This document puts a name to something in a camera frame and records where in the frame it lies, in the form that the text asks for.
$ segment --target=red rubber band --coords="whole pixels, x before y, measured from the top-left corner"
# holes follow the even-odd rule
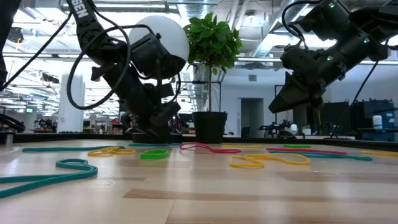
[[[214,152],[214,153],[230,153],[230,154],[235,154],[235,153],[240,153],[242,152],[239,149],[213,149],[210,146],[207,146],[205,144],[201,144],[201,143],[196,143],[196,142],[192,142],[192,143],[183,143],[180,145],[180,149],[182,150],[187,150],[187,149],[193,149],[193,148],[201,148],[201,149],[207,149],[210,152]]]
[[[347,155],[347,152],[340,152],[340,151],[324,151],[324,150],[316,150],[316,149],[267,148],[267,151],[318,152],[318,153],[330,153],[330,154]]]

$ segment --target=rubber band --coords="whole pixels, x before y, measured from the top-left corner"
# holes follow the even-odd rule
[[[374,151],[362,151],[362,154],[365,155],[374,155],[374,156],[392,156],[398,157],[398,152],[374,152]]]
[[[221,145],[222,148],[235,148],[235,149],[259,149],[262,147],[262,145]]]
[[[83,172],[74,172],[71,174],[53,174],[53,175],[28,175],[14,177],[0,177],[0,184],[31,182],[28,184],[11,187],[0,190],[0,198],[10,197],[28,190],[33,190],[47,185],[62,183],[71,180],[79,180],[97,175],[98,168],[88,164],[84,159],[64,159],[55,164],[56,167],[65,169],[83,170]]]
[[[252,162],[252,163],[234,163],[234,161],[233,161],[234,159],[241,159],[241,160]],[[231,158],[229,158],[229,165],[231,167],[236,167],[236,168],[240,168],[240,167],[264,168],[264,164],[261,161],[258,161],[256,159],[252,159],[252,158],[246,157],[246,156],[231,156]]]
[[[166,149],[155,149],[143,152],[140,155],[140,159],[164,159],[169,156],[169,150]]]
[[[285,148],[290,148],[290,149],[311,149],[311,146],[309,145],[288,145],[284,144]]]
[[[103,149],[97,149],[88,152],[88,156],[103,156],[103,155],[113,155],[113,154],[118,154],[118,155],[133,155],[136,153],[135,150],[133,149],[121,149],[119,147],[107,147]]]
[[[275,153],[275,154],[247,154],[244,155],[245,157],[249,157],[252,159],[267,159],[267,160],[274,160],[274,161],[280,161],[286,164],[291,164],[291,165],[309,165],[310,164],[310,159],[300,155],[300,154],[293,154],[293,153]],[[303,159],[304,161],[291,161],[288,159],[283,159],[275,156],[294,156],[294,157],[299,157]]]
[[[330,153],[330,154],[340,154],[347,155],[347,152],[341,151],[324,151],[316,149],[285,149],[285,148],[267,148],[267,151],[285,151],[285,152],[318,152],[318,153]]]
[[[289,152],[285,151],[270,151],[269,153],[273,154],[286,154]],[[372,161],[373,158],[369,156],[348,156],[341,154],[332,154],[332,153],[319,153],[319,152],[294,152],[295,154],[300,154],[309,158],[324,158],[324,159],[355,159],[359,161]]]
[[[187,150],[187,149],[193,149],[193,148],[201,148],[201,149],[207,149],[210,152],[214,152],[214,153],[229,153],[229,154],[235,154],[235,153],[240,153],[242,152],[242,150],[239,149],[213,149],[210,146],[207,146],[205,144],[201,144],[201,143],[183,143],[180,145],[180,149],[182,150]]]
[[[55,151],[91,151],[97,149],[104,149],[108,147],[118,147],[124,149],[124,146],[94,146],[94,147],[37,147],[24,148],[22,152],[55,152]]]

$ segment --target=black plant pot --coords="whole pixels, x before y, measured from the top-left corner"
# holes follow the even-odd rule
[[[223,142],[224,127],[227,113],[225,112],[194,112],[197,142],[219,144]]]

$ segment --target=green rubber band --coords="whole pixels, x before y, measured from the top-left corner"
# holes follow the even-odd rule
[[[56,151],[91,151],[97,149],[104,149],[107,147],[119,147],[125,149],[124,146],[95,146],[95,147],[37,147],[37,148],[24,148],[22,152],[56,152]]]
[[[308,145],[288,145],[284,144],[285,148],[291,148],[291,149],[311,149],[311,146]]]
[[[140,155],[141,159],[164,159],[169,156],[169,150],[155,149],[143,152]]]
[[[33,190],[46,185],[58,184],[71,180],[79,180],[97,175],[98,168],[88,164],[84,159],[64,159],[58,161],[56,167],[65,169],[83,170],[83,172],[71,174],[53,174],[53,175],[30,175],[30,176],[15,176],[15,177],[0,177],[0,184],[17,183],[17,182],[31,182],[29,184],[11,187],[10,189],[0,190],[0,198],[10,197],[28,190]]]

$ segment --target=teal rubber band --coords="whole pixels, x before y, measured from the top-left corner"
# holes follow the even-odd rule
[[[179,146],[180,143],[170,143],[170,144],[146,144],[146,143],[132,143],[129,144],[131,147],[168,147],[168,146]]]
[[[294,153],[306,156],[308,158],[325,158],[325,159],[356,159],[359,161],[373,161],[369,156],[349,156],[332,153],[318,153],[318,152],[287,152],[287,151],[269,151],[269,153]]]
[[[141,159],[164,159],[169,156],[169,150],[155,149],[143,152],[140,155]]]
[[[37,147],[37,148],[24,148],[22,152],[55,152],[55,151],[91,151],[103,149],[106,147],[119,147],[125,149],[124,146],[95,146],[95,147]]]
[[[285,148],[290,148],[290,149],[311,149],[311,146],[309,145],[288,145],[284,144]]]
[[[28,190],[37,189],[46,185],[58,184],[71,180],[79,180],[97,175],[98,168],[88,164],[84,159],[64,159],[56,163],[57,167],[65,169],[83,170],[83,172],[71,174],[53,174],[53,175],[30,175],[30,176],[15,176],[15,177],[0,177],[0,184],[17,183],[17,182],[31,182],[29,184],[12,187],[6,190],[0,190],[0,198],[10,197]]]

